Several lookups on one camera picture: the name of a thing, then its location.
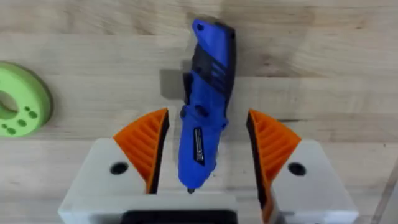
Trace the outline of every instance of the wood grain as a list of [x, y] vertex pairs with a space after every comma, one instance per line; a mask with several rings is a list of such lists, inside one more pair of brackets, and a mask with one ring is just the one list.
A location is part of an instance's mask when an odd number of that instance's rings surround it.
[[181, 73], [195, 45], [190, 23], [202, 16], [234, 26], [238, 41], [230, 125], [207, 187], [238, 195], [245, 223], [256, 223], [252, 162], [239, 161], [255, 108], [322, 142], [357, 223], [377, 223], [398, 158], [395, 0], [0, 1], [0, 60], [37, 73], [55, 108], [36, 134], [0, 140], [0, 222], [59, 223], [56, 209], [93, 140], [165, 106], [162, 175], [179, 189]]

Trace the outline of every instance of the rotary tool label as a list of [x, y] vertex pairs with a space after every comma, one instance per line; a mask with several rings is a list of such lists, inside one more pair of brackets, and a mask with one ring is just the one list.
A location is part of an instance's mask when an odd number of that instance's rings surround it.
[[205, 151], [203, 150], [203, 135], [201, 128], [193, 129], [193, 160], [205, 165]]

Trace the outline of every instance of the wooden table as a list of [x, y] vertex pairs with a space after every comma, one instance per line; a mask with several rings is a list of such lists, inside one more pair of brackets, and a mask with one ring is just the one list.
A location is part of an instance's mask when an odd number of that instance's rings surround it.
[[[398, 170], [395, 0], [2, 0], [0, 60], [35, 71], [55, 110], [36, 134], [0, 139], [1, 223], [60, 223], [57, 208], [94, 139], [148, 111], [169, 108], [165, 151], [176, 149], [190, 23], [202, 15], [237, 30], [222, 144], [242, 153], [248, 108], [284, 121], [323, 144], [357, 223], [378, 223]], [[225, 189], [254, 201], [255, 185], [238, 177], [252, 167], [237, 172]]]

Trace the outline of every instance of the ridged orange pad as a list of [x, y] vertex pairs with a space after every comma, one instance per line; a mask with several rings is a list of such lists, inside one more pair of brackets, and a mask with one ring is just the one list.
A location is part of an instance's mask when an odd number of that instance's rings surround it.
[[301, 138], [279, 121], [252, 109], [249, 110], [247, 127], [253, 149], [262, 218], [267, 223], [274, 209], [272, 181]]
[[163, 144], [169, 128], [166, 108], [146, 114], [113, 136], [146, 182], [146, 193], [156, 194]]

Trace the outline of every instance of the green ring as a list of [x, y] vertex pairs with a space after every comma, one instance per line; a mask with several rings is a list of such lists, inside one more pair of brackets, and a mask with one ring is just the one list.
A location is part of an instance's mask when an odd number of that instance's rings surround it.
[[25, 136], [49, 119], [50, 95], [30, 71], [0, 62], [0, 91], [9, 94], [18, 107], [15, 112], [0, 103], [0, 136]]

